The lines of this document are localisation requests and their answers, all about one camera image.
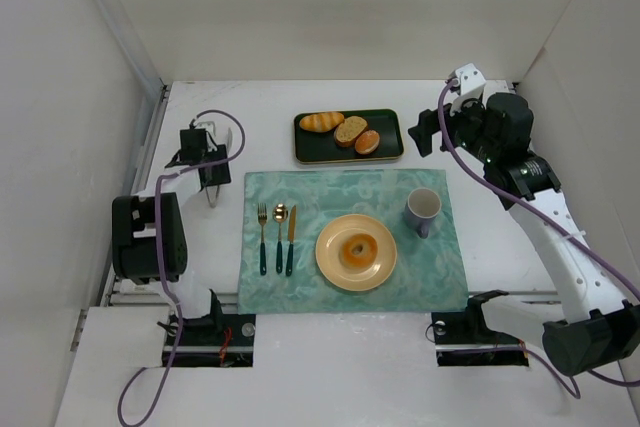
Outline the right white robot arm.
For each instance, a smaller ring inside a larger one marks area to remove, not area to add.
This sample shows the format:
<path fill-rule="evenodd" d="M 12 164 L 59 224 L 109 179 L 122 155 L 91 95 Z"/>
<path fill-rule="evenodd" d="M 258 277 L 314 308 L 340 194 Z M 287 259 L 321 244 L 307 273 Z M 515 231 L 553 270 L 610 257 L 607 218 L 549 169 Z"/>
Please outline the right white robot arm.
<path fill-rule="evenodd" d="M 421 156 L 462 148 L 483 164 L 475 181 L 496 194 L 525 232 L 560 298 L 555 306 L 517 300 L 501 290 L 472 297 L 463 313 L 475 343 L 505 334 L 544 350 L 565 376 L 631 356 L 639 346 L 638 289 L 586 245 L 549 163 L 530 148 L 534 114 L 512 93 L 440 101 L 420 113 L 409 134 Z"/>

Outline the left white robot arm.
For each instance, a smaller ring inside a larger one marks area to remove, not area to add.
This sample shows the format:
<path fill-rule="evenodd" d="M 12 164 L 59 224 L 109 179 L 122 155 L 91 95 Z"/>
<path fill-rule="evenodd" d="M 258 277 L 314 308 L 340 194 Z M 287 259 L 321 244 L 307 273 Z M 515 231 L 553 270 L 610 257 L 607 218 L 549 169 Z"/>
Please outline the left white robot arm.
<path fill-rule="evenodd" d="M 220 187 L 231 182 L 226 159 L 232 131 L 216 132 L 215 124 L 180 131 L 180 147 L 165 165 L 166 177 L 154 185 L 112 202 L 112 262 L 117 277 L 148 288 L 172 306 L 180 306 L 164 325 L 222 330 L 222 310 L 212 289 L 201 284 L 189 265 L 181 208 L 202 193 L 216 206 Z"/>

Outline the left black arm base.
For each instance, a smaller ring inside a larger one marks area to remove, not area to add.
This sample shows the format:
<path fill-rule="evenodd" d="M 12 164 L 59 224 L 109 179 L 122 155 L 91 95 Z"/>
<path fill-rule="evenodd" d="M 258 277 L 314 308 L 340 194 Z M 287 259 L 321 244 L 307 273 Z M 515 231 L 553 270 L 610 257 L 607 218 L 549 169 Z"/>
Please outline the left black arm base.
<path fill-rule="evenodd" d="M 172 366 L 250 368 L 255 334 L 255 314 L 239 314 L 234 299 L 220 299 L 211 292 L 209 313 L 183 320 Z"/>

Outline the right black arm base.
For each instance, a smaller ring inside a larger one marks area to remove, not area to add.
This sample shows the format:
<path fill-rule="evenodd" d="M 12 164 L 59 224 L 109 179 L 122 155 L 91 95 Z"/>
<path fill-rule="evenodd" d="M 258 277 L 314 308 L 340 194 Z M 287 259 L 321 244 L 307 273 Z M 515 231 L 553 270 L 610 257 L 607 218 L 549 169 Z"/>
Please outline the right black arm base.
<path fill-rule="evenodd" d="M 507 295 L 488 291 L 470 297 L 463 310 L 431 314 L 425 336 L 436 346 L 439 367 L 529 366 L 527 354 L 520 350 L 523 343 L 489 329 L 484 320 L 481 306 Z"/>

